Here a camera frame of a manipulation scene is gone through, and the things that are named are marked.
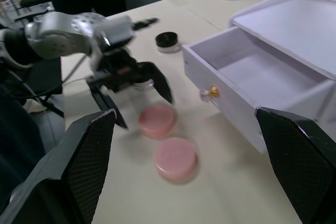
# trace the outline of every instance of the gold drawer knob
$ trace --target gold drawer knob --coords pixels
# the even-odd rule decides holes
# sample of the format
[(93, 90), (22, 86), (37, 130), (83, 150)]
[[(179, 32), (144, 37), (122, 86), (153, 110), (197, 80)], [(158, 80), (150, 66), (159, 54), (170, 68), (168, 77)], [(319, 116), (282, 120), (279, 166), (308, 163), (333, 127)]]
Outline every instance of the gold drawer knob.
[(212, 98), (219, 98), (219, 91), (216, 86), (212, 86), (210, 90), (201, 90), (199, 94), (203, 102), (209, 102)]

